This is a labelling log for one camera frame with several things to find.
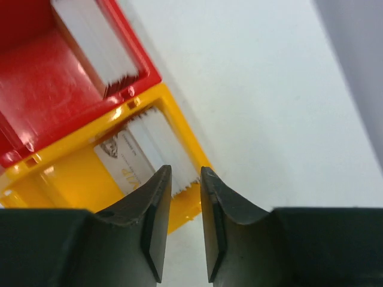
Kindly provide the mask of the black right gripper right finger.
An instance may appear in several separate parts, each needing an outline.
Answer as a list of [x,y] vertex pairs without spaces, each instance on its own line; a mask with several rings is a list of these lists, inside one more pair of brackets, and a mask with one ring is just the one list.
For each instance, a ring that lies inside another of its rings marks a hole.
[[200,171],[208,280],[214,286],[381,286],[382,209],[266,211]]

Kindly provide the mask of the white VIP card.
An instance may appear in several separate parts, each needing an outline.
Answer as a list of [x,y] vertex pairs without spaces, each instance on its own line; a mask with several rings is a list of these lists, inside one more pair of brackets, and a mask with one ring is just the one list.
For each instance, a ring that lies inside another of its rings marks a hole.
[[160,167],[125,126],[94,147],[98,159],[124,195],[144,185]]

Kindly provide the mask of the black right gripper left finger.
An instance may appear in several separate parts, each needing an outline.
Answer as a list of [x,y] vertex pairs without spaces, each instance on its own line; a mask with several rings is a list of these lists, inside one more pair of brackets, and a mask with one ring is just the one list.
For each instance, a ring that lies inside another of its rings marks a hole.
[[92,213],[1,210],[2,286],[156,286],[162,281],[172,169]]

